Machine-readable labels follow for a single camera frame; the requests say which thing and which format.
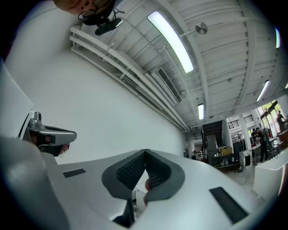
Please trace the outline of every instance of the fluorescent light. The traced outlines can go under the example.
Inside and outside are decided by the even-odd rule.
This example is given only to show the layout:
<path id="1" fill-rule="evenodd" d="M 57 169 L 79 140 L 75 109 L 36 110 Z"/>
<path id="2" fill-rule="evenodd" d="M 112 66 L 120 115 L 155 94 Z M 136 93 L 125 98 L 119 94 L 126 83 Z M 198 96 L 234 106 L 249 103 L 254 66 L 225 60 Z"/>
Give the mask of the fluorescent light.
<path id="1" fill-rule="evenodd" d="M 279 31 L 277 30 L 277 28 L 275 27 L 275 30 L 276 30 L 276 48 L 279 48 L 280 47 L 280 33 Z"/>
<path id="2" fill-rule="evenodd" d="M 170 44 L 174 52 L 176 53 L 179 61 L 181 62 L 185 73 L 191 72 L 194 67 L 189 58 L 184 45 L 182 44 L 180 38 L 175 33 L 173 28 L 169 25 L 166 19 L 158 12 L 155 11 L 150 14 L 148 20 L 159 30 L 159 32 L 165 37 L 167 42 Z"/>
<path id="3" fill-rule="evenodd" d="M 268 85 L 269 85 L 269 82 L 270 82 L 270 81 L 267 80 L 267 81 L 264 83 L 264 86 L 263 86 L 263 88 L 262 88 L 262 90 L 261 90 L 261 93 L 260 93 L 259 96 L 257 97 L 256 102 L 259 101 L 259 100 L 261 99 L 261 97 L 263 96 L 265 90 L 267 89 L 267 87 L 268 87 Z"/>
<path id="4" fill-rule="evenodd" d="M 121 21 L 115 27 L 118 27 L 122 22 L 123 20 L 121 19 Z"/>
<path id="5" fill-rule="evenodd" d="M 204 119 L 204 105 L 203 104 L 198 105 L 198 113 L 199 113 L 199 119 L 203 120 Z"/>

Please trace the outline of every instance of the cardboard box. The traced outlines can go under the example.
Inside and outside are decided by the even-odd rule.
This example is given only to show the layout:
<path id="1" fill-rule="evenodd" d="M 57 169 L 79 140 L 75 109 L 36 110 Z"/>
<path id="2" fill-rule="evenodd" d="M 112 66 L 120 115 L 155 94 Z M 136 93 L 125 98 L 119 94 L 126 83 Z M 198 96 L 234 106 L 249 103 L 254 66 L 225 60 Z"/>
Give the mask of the cardboard box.
<path id="1" fill-rule="evenodd" d="M 221 148 L 220 148 L 220 152 L 221 152 L 223 155 L 233 154 L 233 152 L 232 152 L 232 147 L 221 147 Z"/>

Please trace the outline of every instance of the white ceiling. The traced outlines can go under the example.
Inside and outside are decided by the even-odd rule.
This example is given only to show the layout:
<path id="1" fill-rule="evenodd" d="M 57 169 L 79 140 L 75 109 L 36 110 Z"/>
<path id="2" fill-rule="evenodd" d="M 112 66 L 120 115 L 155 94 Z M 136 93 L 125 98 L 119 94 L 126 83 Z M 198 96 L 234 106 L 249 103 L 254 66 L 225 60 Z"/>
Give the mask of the white ceiling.
<path id="1" fill-rule="evenodd" d="M 97 38 L 125 52 L 145 72 L 161 66 L 181 94 L 182 102 L 174 109 L 187 126 L 223 119 L 245 107 L 258 107 L 256 98 L 266 80 L 271 82 L 263 99 L 272 100 L 284 93 L 288 82 L 287 58 L 281 48 L 275 48 L 275 29 L 258 9 L 245 1 L 123 0 L 117 8 L 126 12 L 118 14 L 123 23 Z M 169 44 L 147 20 L 155 10 L 181 37 L 194 65 L 192 72 L 184 72 Z M 196 32 L 198 22 L 207 25 L 206 34 Z M 95 27 L 87 27 L 85 31 L 95 36 Z M 198 119 L 200 103 L 206 108 L 204 120 Z"/>

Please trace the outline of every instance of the ceiling fixture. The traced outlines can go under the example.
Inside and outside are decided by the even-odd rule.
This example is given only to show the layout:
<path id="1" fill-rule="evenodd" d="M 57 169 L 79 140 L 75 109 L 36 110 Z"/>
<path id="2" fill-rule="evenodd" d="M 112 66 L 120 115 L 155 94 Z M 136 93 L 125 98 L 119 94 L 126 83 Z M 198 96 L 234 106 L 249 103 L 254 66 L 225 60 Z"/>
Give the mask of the ceiling fixture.
<path id="1" fill-rule="evenodd" d="M 185 73 L 189 73 L 194 70 L 192 62 L 184 45 L 182 44 L 180 38 L 175 33 L 173 28 L 166 21 L 166 19 L 158 11 L 153 12 L 147 18 L 170 44 L 177 57 L 179 58 L 179 61 L 181 62 Z"/>
<path id="2" fill-rule="evenodd" d="M 198 113 L 199 113 L 199 119 L 203 120 L 204 119 L 204 105 L 203 104 L 198 105 Z"/>
<path id="3" fill-rule="evenodd" d="M 261 99 L 261 97 L 263 96 L 264 92 L 266 91 L 266 89 L 267 89 L 267 87 L 268 87 L 268 85 L 269 85 L 269 82 L 270 82 L 270 81 L 267 80 L 267 81 L 264 83 L 264 86 L 263 86 L 263 88 L 262 88 L 262 90 L 261 90 L 261 93 L 259 94 L 256 102 L 258 102 L 258 101 Z"/>
<path id="4" fill-rule="evenodd" d="M 275 27 L 275 30 L 276 30 L 276 48 L 279 48 L 280 47 L 280 33 L 276 27 Z"/>
<path id="5" fill-rule="evenodd" d="M 196 25 L 195 25 L 195 30 L 199 33 L 199 34 L 206 34 L 207 33 L 207 26 L 205 23 L 203 22 L 198 22 Z"/>

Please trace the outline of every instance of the floor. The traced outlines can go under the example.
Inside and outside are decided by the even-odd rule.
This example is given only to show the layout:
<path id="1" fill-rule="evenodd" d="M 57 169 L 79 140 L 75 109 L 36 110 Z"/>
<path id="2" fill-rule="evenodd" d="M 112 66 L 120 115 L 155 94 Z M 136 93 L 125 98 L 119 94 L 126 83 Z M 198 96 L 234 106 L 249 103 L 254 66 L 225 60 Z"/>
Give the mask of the floor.
<path id="1" fill-rule="evenodd" d="M 246 167 L 242 172 L 236 171 L 236 173 L 234 173 L 232 171 L 225 174 L 233 181 L 241 185 L 246 191 L 252 193 L 257 198 L 259 204 L 265 202 L 265 200 L 252 189 L 255 177 L 255 166 L 253 166 L 252 168 Z"/>

